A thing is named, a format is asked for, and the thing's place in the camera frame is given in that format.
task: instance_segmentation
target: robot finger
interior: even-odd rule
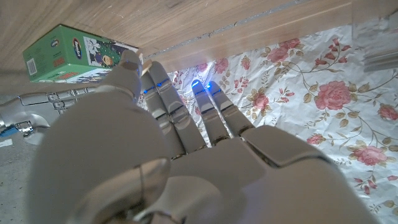
[[[221,140],[229,139],[229,134],[225,129],[216,108],[211,103],[205,88],[199,80],[193,81],[192,92],[195,94],[195,99],[197,100],[211,145],[215,146]]]
[[[245,130],[254,128],[253,124],[228,99],[217,83],[209,82],[207,89],[234,136],[240,136]]]
[[[159,126],[169,143],[171,155],[170,158],[180,157],[186,154],[184,146],[172,124],[166,108],[156,91],[155,84],[149,73],[141,76],[142,88],[144,89],[144,99],[152,116],[159,122]]]
[[[70,99],[70,100],[60,100],[52,103],[54,105],[54,109],[56,110],[65,110],[69,107],[73,106],[78,99]]]
[[[186,152],[191,153],[206,147],[205,140],[173,87],[163,66],[159,62],[152,62],[152,66],[149,68],[149,75],[156,83],[156,90],[171,117]]]
[[[36,127],[29,134],[24,135],[24,140],[28,143],[39,145],[47,132],[46,127]]]
[[[119,64],[112,68],[95,92],[123,92],[132,98],[133,103],[137,103],[141,92],[141,72],[139,56],[132,50],[125,50]]]
[[[48,93],[47,97],[49,98],[49,101],[66,100],[69,98],[80,98],[94,91],[95,87],[92,86],[92,87],[79,88],[74,90],[65,90],[56,93]]]

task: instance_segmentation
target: metal robot arm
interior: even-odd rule
[[[216,83],[192,84],[206,147],[161,64],[141,71],[125,51],[47,131],[27,191],[31,223],[376,223],[326,155],[255,128]],[[149,112],[135,104],[140,76]]]
[[[39,144],[47,128],[94,87],[58,93],[29,93],[0,105],[0,137],[22,132],[31,144]]]

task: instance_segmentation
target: floral tablecloth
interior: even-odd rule
[[[398,71],[364,73],[362,59],[343,26],[169,75],[206,140],[194,79],[219,83],[256,126],[318,147],[382,223],[397,223]]]

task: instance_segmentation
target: cardboard box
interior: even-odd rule
[[[137,47],[58,25],[23,55],[31,82],[99,83],[126,49],[138,51]]]

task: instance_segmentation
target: wood grain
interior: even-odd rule
[[[29,85],[22,51],[59,23],[151,54],[289,1],[2,0],[0,93]]]
[[[350,22],[350,1],[310,1],[151,59],[172,72]]]

